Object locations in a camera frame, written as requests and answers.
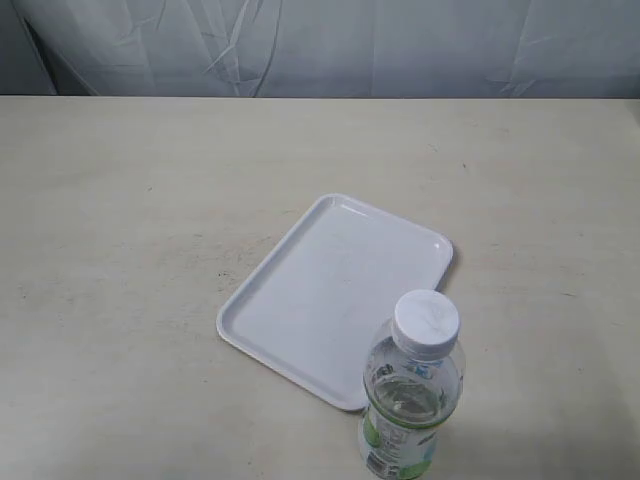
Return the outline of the clear bottle with white cap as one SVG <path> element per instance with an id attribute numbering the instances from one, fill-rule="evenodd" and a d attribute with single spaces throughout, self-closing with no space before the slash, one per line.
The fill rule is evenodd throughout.
<path id="1" fill-rule="evenodd" d="M 363 372 L 368 404 L 359 445 L 377 477 L 418 479 L 431 466 L 438 429 L 463 392 L 460 327 L 448 297 L 413 290 L 376 333 Z"/>

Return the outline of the white plastic tray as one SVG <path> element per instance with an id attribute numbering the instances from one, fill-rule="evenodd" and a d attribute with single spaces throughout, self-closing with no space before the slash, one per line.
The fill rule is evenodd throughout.
<path id="1" fill-rule="evenodd" d="M 396 301 L 434 290 L 444 235 L 343 194 L 320 197 L 221 307 L 222 339 L 328 404 L 367 404 L 362 374 Z"/>

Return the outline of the white backdrop curtain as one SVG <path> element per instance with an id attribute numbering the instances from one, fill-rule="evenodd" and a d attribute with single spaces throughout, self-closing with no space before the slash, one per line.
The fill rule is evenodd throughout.
<path id="1" fill-rule="evenodd" d="M 10 1 L 2 79 L 100 96 L 634 98 L 635 1 Z"/>

